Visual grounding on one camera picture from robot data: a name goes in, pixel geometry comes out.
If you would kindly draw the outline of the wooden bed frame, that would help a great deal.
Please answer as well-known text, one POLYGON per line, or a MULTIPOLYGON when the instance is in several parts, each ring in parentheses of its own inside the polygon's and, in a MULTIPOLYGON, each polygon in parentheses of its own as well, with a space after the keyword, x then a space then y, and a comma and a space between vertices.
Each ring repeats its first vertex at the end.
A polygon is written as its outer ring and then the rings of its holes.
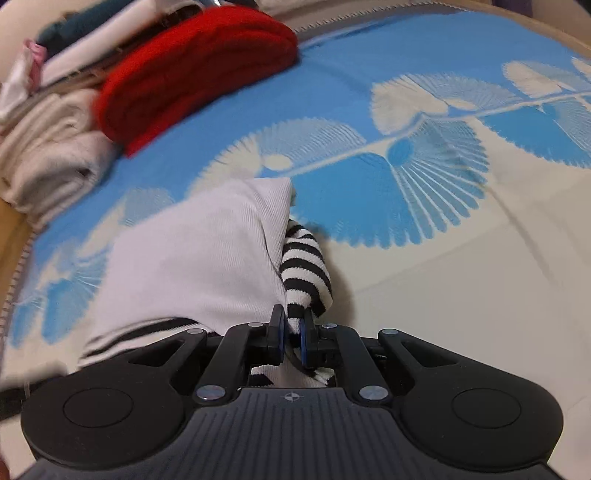
MULTIPOLYGON (((88 6, 88 1, 10 1, 1 8, 1 51, 16 53, 21 45, 15 38, 24 39, 28 33, 55 20, 59 13, 72 7, 88 6)), ((531 15, 520 10, 499 7, 493 1, 277 1, 263 5, 263 12, 283 22, 297 35, 305 32, 325 33, 320 24, 344 23, 351 26, 352 17, 367 19, 387 13, 394 16, 414 13, 433 13, 448 8, 483 12, 507 18, 527 29, 541 34, 572 49, 590 56, 590 3, 587 1, 530 1, 531 15)), ((1 203, 1 296, 14 291, 16 277, 22 269, 21 256, 32 238, 32 230, 25 215, 6 202, 1 203)))

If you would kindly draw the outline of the white black striped small garment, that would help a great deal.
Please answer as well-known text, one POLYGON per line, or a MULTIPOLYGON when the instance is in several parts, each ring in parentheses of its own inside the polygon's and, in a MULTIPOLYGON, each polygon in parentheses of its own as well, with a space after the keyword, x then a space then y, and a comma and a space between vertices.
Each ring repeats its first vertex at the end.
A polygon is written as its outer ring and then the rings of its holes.
POLYGON ((290 218, 287 178, 232 180, 120 233, 91 312, 77 366, 88 367, 191 328, 224 335, 270 321, 287 331, 331 308, 318 240, 290 218))

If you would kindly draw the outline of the blue white patterned bed sheet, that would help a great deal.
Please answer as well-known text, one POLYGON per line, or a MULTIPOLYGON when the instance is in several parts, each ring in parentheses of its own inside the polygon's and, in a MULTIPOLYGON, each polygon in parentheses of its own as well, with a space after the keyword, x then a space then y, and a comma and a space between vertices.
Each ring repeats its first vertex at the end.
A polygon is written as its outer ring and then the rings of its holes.
POLYGON ((389 326, 590 399, 590 59, 438 9, 305 32, 297 62, 190 114, 37 238, 1 360, 72 372, 124 230, 232 180, 287 178, 332 282, 322 321, 389 326))

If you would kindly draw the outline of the white folded bedding stack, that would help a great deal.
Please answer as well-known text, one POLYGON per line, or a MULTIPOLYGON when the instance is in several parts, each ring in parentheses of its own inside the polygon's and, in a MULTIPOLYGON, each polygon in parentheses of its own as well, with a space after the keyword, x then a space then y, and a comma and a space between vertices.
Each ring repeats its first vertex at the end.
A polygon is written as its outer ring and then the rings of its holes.
POLYGON ((24 41, 1 87, 1 130, 12 128, 48 96, 103 82, 107 70, 133 48, 201 11, 195 1, 133 1, 53 57, 46 47, 24 41))

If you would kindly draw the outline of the red folded blanket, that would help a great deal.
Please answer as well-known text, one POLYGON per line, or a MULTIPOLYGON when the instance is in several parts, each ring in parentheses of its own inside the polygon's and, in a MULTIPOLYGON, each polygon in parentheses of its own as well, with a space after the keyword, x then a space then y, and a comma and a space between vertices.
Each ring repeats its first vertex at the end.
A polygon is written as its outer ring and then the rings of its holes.
POLYGON ((219 97, 287 70, 297 35, 259 10, 204 10, 128 54, 94 104, 99 128, 131 157, 219 97))

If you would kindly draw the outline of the cream folded towel blanket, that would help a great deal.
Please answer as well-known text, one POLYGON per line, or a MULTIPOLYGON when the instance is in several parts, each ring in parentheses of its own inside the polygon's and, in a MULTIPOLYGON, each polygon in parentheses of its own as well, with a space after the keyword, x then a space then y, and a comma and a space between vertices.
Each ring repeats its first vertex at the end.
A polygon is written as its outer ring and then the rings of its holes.
POLYGON ((1 141, 1 199, 37 231, 87 195, 119 156, 93 111, 99 92, 52 94, 1 141))

